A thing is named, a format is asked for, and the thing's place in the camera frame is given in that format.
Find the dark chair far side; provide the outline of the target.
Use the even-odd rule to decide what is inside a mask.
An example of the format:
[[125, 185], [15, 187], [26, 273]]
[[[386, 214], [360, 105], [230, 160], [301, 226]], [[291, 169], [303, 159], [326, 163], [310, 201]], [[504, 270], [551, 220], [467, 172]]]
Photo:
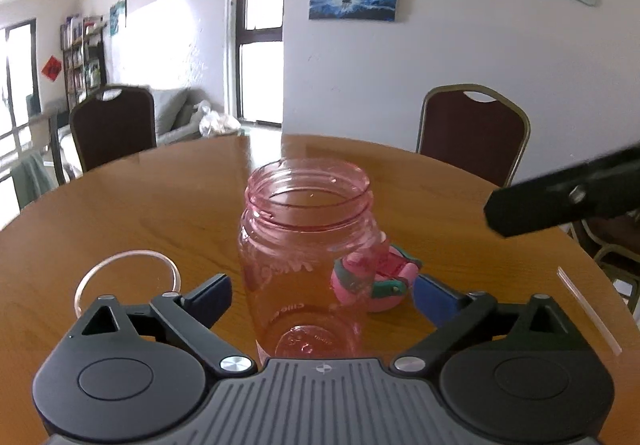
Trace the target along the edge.
[[70, 113], [84, 173], [156, 147], [154, 100], [140, 86], [105, 85]]

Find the pink green bottle cap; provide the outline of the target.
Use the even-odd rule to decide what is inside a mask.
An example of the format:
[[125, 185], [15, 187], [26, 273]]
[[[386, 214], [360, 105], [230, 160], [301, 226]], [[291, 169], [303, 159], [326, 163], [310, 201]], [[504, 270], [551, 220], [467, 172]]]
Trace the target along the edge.
[[350, 305], [370, 293], [369, 313], [389, 311], [410, 292], [423, 263], [393, 243], [383, 243], [375, 255], [352, 252], [334, 262], [331, 287], [337, 300]]

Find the dark bookshelf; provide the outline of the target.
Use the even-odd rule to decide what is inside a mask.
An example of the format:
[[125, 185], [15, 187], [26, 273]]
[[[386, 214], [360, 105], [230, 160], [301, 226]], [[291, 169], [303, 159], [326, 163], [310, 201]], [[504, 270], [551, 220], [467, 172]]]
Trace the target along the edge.
[[67, 110], [106, 84], [103, 16], [73, 15], [60, 27]]

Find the maroon chair lower right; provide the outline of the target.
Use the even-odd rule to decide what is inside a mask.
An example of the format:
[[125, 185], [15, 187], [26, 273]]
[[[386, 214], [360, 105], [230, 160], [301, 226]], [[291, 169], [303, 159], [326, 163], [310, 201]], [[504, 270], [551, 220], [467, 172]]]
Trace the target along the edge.
[[621, 283], [629, 312], [639, 309], [639, 214], [590, 218], [570, 224], [570, 235], [593, 259], [612, 285]]

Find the clear plastic straw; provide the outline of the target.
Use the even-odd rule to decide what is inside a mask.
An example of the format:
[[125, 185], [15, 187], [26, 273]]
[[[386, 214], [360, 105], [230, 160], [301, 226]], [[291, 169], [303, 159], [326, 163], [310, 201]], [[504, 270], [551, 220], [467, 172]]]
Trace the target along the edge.
[[618, 342], [616, 336], [613, 335], [613, 332], [605, 324], [604, 320], [600, 317], [598, 312], [586, 299], [585, 295], [582, 294], [582, 291], [577, 288], [574, 281], [570, 279], [570, 276], [567, 275], [562, 267], [558, 268], [556, 275], [558, 275], [559, 280], [561, 280], [561, 283], [563, 283], [565, 288], [570, 291], [570, 294], [573, 295], [576, 302], [580, 305], [587, 317], [593, 323], [593, 326], [596, 327], [600, 332], [600, 335], [602, 335], [604, 341], [608, 343], [608, 347], [611, 349], [613, 354], [615, 356], [620, 356], [620, 354], [623, 353], [623, 347], [620, 345], [620, 342]]

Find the maroon chair gold frame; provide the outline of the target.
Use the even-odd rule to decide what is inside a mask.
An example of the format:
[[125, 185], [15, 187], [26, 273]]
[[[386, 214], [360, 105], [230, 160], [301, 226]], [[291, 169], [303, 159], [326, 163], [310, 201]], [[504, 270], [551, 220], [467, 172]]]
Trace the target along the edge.
[[416, 153], [504, 187], [529, 137], [530, 121], [515, 102], [480, 84], [444, 85], [423, 99]]

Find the red diamond wall decoration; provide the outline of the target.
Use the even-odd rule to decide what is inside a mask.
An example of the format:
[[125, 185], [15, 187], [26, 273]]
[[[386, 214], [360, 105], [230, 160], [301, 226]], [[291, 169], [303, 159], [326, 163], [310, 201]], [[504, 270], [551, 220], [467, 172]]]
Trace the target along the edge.
[[51, 82], [55, 82], [58, 76], [63, 71], [63, 63], [55, 56], [51, 56], [41, 69], [41, 74], [49, 79]]

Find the pink transparent water bottle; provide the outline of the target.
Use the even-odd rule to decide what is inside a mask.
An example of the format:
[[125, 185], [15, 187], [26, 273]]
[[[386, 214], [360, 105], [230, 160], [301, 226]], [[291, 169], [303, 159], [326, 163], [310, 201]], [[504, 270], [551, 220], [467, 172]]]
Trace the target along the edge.
[[247, 179], [239, 252], [261, 361], [357, 356], [388, 246], [366, 172], [329, 158], [268, 163]]

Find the grey sofa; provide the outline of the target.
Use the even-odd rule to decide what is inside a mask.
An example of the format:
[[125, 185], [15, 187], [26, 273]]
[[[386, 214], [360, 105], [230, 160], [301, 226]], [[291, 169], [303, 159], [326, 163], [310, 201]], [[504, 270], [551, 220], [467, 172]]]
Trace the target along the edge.
[[201, 137], [200, 122], [214, 104], [200, 88], [181, 87], [173, 90], [150, 90], [154, 101], [156, 145]]

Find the plastic bag on side table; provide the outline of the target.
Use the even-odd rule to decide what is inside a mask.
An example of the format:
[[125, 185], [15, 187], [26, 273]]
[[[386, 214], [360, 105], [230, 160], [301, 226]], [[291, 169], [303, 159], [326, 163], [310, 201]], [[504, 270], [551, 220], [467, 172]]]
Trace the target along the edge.
[[212, 138], [238, 134], [242, 125], [234, 116], [219, 113], [214, 110], [208, 101], [198, 104], [198, 131], [202, 137]]

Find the small teal wall picture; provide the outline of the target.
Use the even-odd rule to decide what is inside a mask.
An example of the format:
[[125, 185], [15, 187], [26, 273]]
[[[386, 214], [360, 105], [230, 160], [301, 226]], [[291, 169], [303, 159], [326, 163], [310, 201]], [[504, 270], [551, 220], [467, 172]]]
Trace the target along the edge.
[[126, 27], [127, 0], [119, 0], [110, 7], [110, 35], [115, 36], [120, 30]]

